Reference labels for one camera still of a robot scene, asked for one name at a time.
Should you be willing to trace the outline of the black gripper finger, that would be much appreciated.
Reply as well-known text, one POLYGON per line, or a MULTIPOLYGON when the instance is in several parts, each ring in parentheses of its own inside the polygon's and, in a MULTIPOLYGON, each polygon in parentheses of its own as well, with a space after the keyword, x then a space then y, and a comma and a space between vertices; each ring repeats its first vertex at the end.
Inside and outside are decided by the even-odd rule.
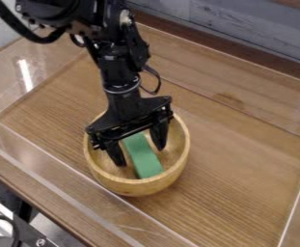
POLYGON ((166 148, 170 131, 170 120, 162 119, 155 122, 150 128, 150 135, 156 149, 162 151, 166 148))
POLYGON ((105 151, 108 153, 109 158, 112 159, 115 165, 117 167, 124 167, 127 165, 127 161, 124 158, 123 150, 120 148, 117 141, 108 141, 105 143, 105 151))

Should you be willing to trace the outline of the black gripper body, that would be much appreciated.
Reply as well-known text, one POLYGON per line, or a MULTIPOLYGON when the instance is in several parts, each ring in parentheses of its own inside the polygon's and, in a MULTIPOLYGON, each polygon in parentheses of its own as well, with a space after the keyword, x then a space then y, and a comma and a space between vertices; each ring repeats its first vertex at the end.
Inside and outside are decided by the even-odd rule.
POLYGON ((108 109, 87 127, 95 149, 105 150, 108 141, 120 141, 151 128, 162 119, 174 118, 171 97, 141 97, 139 89, 127 94, 108 94, 108 109))

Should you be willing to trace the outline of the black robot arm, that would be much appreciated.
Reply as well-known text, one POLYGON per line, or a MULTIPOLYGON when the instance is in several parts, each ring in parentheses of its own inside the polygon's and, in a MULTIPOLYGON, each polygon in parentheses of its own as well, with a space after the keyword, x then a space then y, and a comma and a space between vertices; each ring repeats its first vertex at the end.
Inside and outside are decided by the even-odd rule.
POLYGON ((69 34, 97 66, 108 108, 87 127, 92 147, 107 152, 117 166, 127 164, 120 141, 148 130, 158 149, 167 145, 171 97, 158 90, 144 97, 140 74, 150 44, 141 38, 127 0, 16 0, 21 17, 69 34))

